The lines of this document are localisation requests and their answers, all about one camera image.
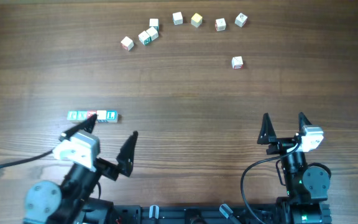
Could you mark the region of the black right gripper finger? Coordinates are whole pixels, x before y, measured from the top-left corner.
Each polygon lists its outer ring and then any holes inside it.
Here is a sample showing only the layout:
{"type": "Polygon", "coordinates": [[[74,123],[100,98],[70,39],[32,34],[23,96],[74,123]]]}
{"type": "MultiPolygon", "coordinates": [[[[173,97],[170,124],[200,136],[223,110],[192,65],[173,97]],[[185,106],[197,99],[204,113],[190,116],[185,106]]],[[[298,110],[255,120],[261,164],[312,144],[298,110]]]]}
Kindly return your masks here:
{"type": "Polygon", "coordinates": [[[298,114],[298,126],[299,132],[302,134],[306,134],[308,132],[308,128],[311,126],[311,122],[305,116],[303,112],[298,114]]]}
{"type": "Polygon", "coordinates": [[[275,144],[277,142],[277,136],[275,134],[270,116],[265,113],[262,118],[262,126],[258,136],[257,144],[268,145],[275,144]]]}

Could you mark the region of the blue X letter block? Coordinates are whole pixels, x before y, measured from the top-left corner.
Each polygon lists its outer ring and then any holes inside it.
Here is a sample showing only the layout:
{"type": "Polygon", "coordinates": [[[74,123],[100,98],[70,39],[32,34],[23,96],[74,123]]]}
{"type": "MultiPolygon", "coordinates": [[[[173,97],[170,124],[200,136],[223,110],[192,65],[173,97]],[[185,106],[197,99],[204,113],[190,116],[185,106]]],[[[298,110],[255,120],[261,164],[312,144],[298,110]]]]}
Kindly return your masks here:
{"type": "Polygon", "coordinates": [[[77,111],[76,120],[78,122],[84,121],[88,118],[88,112],[87,111],[77,111]]]}

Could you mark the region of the red A letter block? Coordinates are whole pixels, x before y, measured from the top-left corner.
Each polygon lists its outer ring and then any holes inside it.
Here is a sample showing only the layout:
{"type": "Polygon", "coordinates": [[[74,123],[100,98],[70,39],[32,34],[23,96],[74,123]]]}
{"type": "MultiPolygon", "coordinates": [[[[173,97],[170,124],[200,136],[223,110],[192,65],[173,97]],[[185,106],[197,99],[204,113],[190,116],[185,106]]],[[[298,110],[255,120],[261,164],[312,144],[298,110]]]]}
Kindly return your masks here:
{"type": "Polygon", "coordinates": [[[92,117],[94,114],[97,114],[96,110],[88,110],[87,111],[87,119],[89,119],[90,117],[92,117]]]}

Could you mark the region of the blue H letter block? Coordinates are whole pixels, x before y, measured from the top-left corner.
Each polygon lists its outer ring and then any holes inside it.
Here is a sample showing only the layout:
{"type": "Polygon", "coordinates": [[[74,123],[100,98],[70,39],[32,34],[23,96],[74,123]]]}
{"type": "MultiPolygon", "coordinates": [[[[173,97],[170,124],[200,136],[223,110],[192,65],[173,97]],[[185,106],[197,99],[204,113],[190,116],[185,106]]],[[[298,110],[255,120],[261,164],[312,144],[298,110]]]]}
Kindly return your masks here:
{"type": "Polygon", "coordinates": [[[96,121],[98,123],[105,123],[107,121],[107,111],[106,110],[97,110],[96,111],[97,114],[97,119],[96,121]]]}

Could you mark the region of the green J letter block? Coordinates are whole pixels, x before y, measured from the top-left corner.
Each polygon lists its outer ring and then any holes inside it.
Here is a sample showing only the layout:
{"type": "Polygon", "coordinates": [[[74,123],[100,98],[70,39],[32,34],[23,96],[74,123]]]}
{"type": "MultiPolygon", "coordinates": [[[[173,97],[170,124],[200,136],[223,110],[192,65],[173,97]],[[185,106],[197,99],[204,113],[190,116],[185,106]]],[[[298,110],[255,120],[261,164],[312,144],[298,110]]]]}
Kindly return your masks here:
{"type": "Polygon", "coordinates": [[[71,122],[75,122],[77,120],[78,112],[77,111],[69,111],[67,114],[67,120],[71,122]]]}

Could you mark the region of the blue L letter block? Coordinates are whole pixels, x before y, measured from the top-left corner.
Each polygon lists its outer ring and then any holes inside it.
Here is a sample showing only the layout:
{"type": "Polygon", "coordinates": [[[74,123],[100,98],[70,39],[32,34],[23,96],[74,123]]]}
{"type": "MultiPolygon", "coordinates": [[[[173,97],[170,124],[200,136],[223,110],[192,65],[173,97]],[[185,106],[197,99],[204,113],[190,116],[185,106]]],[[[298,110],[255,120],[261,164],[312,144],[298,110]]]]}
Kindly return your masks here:
{"type": "Polygon", "coordinates": [[[118,113],[117,111],[107,111],[106,112],[106,121],[109,123],[116,123],[118,122],[118,113]]]}

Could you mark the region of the red I letter block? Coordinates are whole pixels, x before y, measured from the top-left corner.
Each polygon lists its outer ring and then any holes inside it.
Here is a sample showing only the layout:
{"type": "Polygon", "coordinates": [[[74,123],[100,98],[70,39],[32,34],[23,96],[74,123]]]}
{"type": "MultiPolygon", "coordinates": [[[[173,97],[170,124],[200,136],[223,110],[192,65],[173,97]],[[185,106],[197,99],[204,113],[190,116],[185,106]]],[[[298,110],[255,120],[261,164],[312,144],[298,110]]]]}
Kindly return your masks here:
{"type": "Polygon", "coordinates": [[[233,57],[231,64],[233,69],[241,69],[244,66],[244,62],[241,56],[233,57]]]}

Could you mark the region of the red M letter block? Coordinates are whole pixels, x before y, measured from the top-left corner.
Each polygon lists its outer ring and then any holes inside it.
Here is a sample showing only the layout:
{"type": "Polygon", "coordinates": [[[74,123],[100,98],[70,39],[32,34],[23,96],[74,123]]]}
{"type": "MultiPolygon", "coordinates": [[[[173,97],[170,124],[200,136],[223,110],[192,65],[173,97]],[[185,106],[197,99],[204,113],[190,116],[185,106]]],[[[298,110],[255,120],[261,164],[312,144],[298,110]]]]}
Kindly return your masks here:
{"type": "Polygon", "coordinates": [[[127,51],[130,51],[134,46],[134,41],[132,39],[130,39],[128,36],[125,36],[121,40],[121,45],[124,49],[126,49],[127,51]]]}

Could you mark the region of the green N letter block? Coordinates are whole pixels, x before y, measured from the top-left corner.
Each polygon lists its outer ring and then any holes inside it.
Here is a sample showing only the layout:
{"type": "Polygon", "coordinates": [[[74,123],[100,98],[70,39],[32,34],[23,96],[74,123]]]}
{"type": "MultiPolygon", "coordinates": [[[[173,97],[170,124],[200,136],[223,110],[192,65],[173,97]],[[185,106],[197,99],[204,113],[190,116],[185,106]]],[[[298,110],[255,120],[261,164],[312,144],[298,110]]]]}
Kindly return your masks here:
{"type": "Polygon", "coordinates": [[[138,37],[139,37],[140,42],[141,42],[143,45],[147,45],[147,44],[149,44],[149,43],[152,41],[151,36],[150,36],[145,30],[142,31],[142,32],[138,35],[138,37]]]}

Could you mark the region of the white O green block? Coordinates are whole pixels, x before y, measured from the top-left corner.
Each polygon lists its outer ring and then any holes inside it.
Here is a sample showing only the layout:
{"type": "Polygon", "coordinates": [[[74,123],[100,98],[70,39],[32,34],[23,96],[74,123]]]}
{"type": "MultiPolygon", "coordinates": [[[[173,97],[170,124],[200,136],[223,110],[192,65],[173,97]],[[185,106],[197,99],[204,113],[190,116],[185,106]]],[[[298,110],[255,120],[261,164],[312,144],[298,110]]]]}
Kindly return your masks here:
{"type": "Polygon", "coordinates": [[[150,27],[146,30],[146,33],[150,36],[151,41],[154,41],[158,38],[158,30],[155,27],[150,27]]]}

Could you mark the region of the white K letter block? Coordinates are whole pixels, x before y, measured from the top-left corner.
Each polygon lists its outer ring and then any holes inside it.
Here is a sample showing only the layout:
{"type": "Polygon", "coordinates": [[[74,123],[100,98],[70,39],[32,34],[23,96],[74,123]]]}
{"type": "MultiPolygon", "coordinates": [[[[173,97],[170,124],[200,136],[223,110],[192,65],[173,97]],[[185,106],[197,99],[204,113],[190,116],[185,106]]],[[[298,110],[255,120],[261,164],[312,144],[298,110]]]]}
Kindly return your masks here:
{"type": "Polygon", "coordinates": [[[235,25],[239,26],[239,27],[243,27],[245,25],[245,23],[247,22],[248,17],[243,14],[243,13],[239,13],[238,16],[235,19],[235,25]]]}

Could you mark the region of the white Z letter block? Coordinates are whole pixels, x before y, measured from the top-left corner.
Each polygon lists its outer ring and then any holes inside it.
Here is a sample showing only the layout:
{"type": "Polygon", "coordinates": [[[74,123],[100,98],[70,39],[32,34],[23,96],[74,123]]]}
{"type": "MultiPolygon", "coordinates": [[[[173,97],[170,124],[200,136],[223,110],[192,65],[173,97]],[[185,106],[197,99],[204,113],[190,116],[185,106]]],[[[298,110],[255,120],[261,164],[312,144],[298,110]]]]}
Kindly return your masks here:
{"type": "Polygon", "coordinates": [[[154,27],[157,31],[159,31],[159,20],[157,18],[151,18],[149,20],[149,27],[154,27]]]}

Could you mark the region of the yellow topped letter block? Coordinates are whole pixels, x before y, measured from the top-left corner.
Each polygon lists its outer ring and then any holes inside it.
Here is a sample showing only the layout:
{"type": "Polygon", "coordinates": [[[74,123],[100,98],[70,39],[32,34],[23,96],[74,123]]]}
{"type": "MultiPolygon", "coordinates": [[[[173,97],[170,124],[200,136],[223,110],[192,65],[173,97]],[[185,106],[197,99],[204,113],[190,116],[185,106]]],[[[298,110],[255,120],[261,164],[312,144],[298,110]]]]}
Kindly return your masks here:
{"type": "Polygon", "coordinates": [[[200,14],[195,13],[191,18],[191,25],[194,27],[199,27],[202,24],[202,21],[203,17],[200,14]]]}

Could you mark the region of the blue P letter block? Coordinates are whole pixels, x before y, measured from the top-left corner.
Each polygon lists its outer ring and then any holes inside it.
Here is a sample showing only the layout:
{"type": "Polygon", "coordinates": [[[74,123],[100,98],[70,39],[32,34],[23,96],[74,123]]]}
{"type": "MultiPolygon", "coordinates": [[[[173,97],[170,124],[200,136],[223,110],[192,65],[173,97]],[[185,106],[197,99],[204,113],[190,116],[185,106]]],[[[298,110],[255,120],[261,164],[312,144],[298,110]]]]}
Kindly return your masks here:
{"type": "Polygon", "coordinates": [[[183,16],[181,12],[175,12],[172,14],[173,16],[173,23],[175,25],[183,24],[183,16]]]}

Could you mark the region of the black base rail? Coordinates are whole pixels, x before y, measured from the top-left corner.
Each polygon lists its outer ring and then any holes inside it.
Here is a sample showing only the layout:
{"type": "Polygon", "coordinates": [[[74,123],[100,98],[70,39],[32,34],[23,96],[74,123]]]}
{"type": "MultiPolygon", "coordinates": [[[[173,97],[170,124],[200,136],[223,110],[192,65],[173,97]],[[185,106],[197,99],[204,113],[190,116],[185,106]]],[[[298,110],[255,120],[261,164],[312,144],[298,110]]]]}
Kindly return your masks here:
{"type": "Polygon", "coordinates": [[[109,223],[287,223],[280,206],[255,204],[246,206],[176,206],[115,205],[109,223]]]}

